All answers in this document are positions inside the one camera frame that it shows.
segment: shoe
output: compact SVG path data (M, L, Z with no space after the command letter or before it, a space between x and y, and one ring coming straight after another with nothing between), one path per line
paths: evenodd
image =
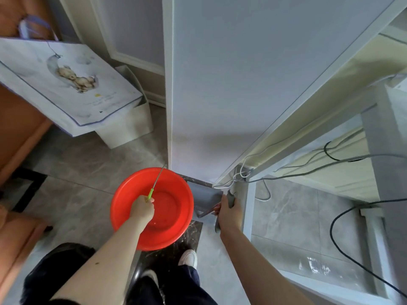
M195 252L195 250L193 250L193 249L186 250L182 254L181 259L178 262L178 265L179 266L187 265L187 266L191 266L194 269L196 269L197 265L198 265L198 256L197 256L197 253Z
M144 276L150 277L150 278L154 281L154 283L156 284L157 288L160 288L160 287L158 286L158 277L157 277L157 274L156 274L153 270L151 270L151 269L145 270L145 271L143 272L143 274L141 274L140 278L142 278L142 277L144 277Z

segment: forearm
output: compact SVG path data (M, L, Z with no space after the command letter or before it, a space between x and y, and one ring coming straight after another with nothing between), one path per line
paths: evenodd
M121 305L140 233L144 229L130 217L114 235L53 296L81 305Z
M251 304L313 304L255 249L239 229L222 230L221 240Z

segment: person's left hand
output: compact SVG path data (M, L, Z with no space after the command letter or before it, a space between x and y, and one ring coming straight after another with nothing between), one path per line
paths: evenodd
M137 218L146 226L154 216L154 198L147 200L147 196L140 195L132 204L130 218Z

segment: person's leg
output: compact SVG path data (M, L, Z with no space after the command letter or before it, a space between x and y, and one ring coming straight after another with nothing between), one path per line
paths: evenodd
M200 287L197 254L189 249L182 255L178 266L171 271L165 285L165 302L172 304L216 305L216 302Z
M162 305L163 300L158 288L157 275L146 270L131 288L126 305Z

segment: black metal leg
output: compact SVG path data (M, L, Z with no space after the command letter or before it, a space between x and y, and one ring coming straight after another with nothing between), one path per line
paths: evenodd
M31 199L34 197L37 190L40 188L40 186L47 178L47 175L30 169L19 167L14 171L12 177L33 181L31 185L27 188L23 197L21 197L20 200L18 200L17 204L12 209L12 211L14 212L21 213L30 203Z

